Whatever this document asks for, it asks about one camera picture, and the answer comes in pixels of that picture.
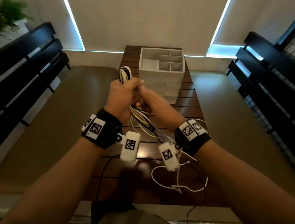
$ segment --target person's left hand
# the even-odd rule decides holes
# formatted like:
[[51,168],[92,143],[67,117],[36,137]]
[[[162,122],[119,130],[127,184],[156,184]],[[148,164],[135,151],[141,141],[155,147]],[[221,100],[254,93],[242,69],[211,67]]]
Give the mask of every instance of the person's left hand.
[[118,79],[112,81],[108,101],[104,109],[120,122],[128,121],[130,117],[129,106],[139,101],[140,93],[137,87],[143,84],[143,80],[138,78],[132,78],[124,84]]

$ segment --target forearm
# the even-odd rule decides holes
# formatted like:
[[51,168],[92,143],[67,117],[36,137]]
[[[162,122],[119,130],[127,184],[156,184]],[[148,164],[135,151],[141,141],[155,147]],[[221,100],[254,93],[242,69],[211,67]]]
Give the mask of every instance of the forearm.
[[24,193],[3,222],[68,223],[101,153],[101,148],[81,138]]
[[295,199],[212,140],[194,156],[245,223],[291,223]]

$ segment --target wrist strap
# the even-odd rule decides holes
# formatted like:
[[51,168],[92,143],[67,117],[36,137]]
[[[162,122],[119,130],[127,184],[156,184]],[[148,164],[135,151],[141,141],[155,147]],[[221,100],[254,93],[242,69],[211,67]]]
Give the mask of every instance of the wrist strap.
[[185,121],[175,130],[175,141],[179,148],[191,156],[211,139],[207,130],[194,119]]
[[106,149],[116,142],[118,133],[122,133],[122,123],[109,112],[101,109],[92,115],[82,127],[81,136]]

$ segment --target hand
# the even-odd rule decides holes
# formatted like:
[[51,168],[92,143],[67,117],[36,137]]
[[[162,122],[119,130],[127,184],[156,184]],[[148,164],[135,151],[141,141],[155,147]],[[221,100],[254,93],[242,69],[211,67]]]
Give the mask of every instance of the hand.
[[130,117],[129,106],[140,99],[138,88],[143,85],[143,80],[132,78],[122,84],[118,79],[112,81],[108,101],[104,109],[115,116],[121,123]]
[[174,132],[186,119],[159,94],[145,86],[140,87],[140,93],[143,98],[137,107],[144,110],[151,109],[154,116],[158,118],[171,132]]

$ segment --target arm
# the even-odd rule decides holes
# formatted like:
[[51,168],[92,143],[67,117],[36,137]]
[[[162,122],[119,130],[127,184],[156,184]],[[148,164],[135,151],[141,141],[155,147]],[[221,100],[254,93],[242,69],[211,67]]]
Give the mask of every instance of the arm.
[[[140,88],[154,115],[174,132],[186,119],[155,92]],[[244,223],[294,223],[295,199],[265,175],[209,140],[194,155]]]
[[[134,89],[142,83],[137,78],[123,85],[113,81],[105,110],[122,123],[127,121],[129,106],[139,100]],[[80,138],[23,194],[0,223],[69,223],[103,151]]]

